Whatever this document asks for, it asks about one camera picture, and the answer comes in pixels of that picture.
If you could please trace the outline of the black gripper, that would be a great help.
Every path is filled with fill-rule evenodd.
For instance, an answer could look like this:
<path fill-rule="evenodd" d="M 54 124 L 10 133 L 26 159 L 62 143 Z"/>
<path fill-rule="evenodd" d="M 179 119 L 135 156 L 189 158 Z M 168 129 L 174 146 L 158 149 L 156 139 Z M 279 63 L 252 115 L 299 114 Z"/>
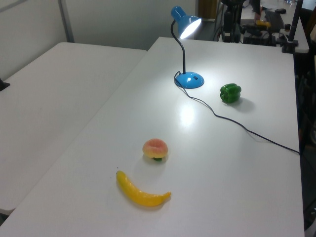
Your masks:
<path fill-rule="evenodd" d="M 227 6 L 224 12 L 222 42 L 230 42 L 230 32 L 236 24 L 240 24 L 241 5 Z M 241 33 L 233 34 L 233 42 L 241 42 Z"/>

